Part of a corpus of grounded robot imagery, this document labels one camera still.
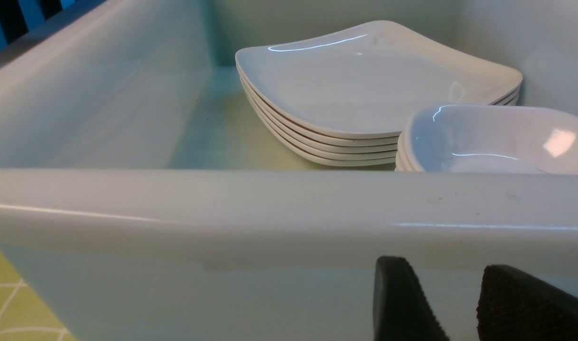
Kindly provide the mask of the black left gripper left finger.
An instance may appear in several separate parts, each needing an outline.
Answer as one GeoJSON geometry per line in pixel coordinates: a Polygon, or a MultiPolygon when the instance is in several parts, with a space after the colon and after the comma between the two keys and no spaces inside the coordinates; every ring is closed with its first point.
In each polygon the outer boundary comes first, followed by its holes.
{"type": "Polygon", "coordinates": [[[407,259],[378,257],[373,290],[375,341],[448,341],[407,259]]]}

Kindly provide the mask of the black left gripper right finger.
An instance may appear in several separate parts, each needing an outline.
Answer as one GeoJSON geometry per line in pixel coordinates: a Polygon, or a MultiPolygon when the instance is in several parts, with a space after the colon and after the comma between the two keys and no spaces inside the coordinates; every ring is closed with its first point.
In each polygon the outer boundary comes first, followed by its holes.
{"type": "Polygon", "coordinates": [[[578,341],[578,297],[509,265],[484,268],[481,341],[578,341]]]}

